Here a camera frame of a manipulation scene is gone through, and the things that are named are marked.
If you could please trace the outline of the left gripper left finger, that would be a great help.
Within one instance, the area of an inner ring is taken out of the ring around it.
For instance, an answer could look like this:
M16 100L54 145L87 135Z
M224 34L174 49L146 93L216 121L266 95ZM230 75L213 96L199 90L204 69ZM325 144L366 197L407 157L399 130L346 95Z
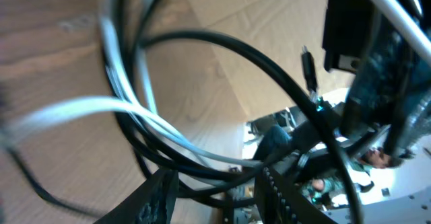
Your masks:
M170 224L178 186L177 171L159 169L94 224Z

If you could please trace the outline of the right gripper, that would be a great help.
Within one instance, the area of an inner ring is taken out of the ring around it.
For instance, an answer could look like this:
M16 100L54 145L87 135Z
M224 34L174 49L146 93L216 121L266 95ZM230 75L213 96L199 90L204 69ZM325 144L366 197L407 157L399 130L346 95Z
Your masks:
M328 0L324 68L353 73L340 131L389 126L383 151L406 156L430 134L430 65L371 0Z

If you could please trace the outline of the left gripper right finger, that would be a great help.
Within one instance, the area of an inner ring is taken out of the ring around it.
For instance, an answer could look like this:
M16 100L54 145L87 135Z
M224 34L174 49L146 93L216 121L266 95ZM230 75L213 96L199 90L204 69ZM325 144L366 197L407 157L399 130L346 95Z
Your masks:
M256 175L254 199L264 223L336 224L273 168L265 167Z

